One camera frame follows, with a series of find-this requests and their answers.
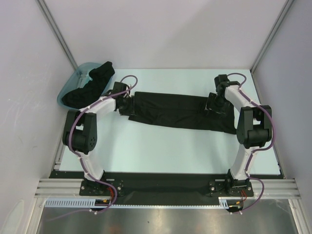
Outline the black t shirt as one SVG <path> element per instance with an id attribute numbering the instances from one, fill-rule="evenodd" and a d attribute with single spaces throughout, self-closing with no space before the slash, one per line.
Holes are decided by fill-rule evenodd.
<path id="1" fill-rule="evenodd" d="M 210 130 L 236 134 L 234 107 L 224 117 L 205 111 L 207 97 L 135 92 L 134 115 L 130 121 L 162 127 Z"/>

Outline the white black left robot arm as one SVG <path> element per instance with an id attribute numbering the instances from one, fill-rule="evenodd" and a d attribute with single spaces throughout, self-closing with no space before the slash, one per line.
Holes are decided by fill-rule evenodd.
<path id="1" fill-rule="evenodd" d="M 107 191 L 107 182 L 101 179 L 104 169 L 98 156 L 92 152 L 98 141 L 98 120 L 115 111 L 119 111 L 121 115 L 133 116 L 134 96 L 103 96 L 85 108 L 71 109 L 64 125 L 62 143 L 78 158 L 84 177 L 92 181 L 90 189 L 97 195 Z"/>

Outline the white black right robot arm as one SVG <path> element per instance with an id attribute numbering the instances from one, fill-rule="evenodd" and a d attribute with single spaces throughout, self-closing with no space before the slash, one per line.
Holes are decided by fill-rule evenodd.
<path id="1" fill-rule="evenodd" d="M 270 106 L 259 105 L 246 96 L 237 81 L 223 81 L 216 85 L 216 94 L 206 104 L 209 117 L 223 119 L 234 107 L 239 111 L 236 137 L 238 152 L 232 167 L 228 170 L 224 190 L 237 195 L 250 182 L 250 166 L 265 144 L 273 140 L 272 110 Z"/>

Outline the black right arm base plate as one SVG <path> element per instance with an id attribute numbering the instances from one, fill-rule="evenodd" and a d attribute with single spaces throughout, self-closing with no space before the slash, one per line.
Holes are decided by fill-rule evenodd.
<path id="1" fill-rule="evenodd" d="M 232 182 L 230 179 L 214 180 L 209 182 L 209 193 L 211 197 L 253 197 L 254 192 L 252 184 L 247 180 L 235 180 Z"/>

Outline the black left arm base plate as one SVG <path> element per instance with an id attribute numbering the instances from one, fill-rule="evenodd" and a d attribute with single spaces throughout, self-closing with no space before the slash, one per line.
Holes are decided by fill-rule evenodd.
<path id="1" fill-rule="evenodd" d="M 107 183 L 111 184 L 117 190 L 117 196 L 123 196 L 123 181 L 122 180 L 115 180 L 115 179 L 107 179 Z M 87 179 L 83 179 L 80 185 L 80 196 L 108 196 L 114 190 L 101 183 L 90 181 Z"/>

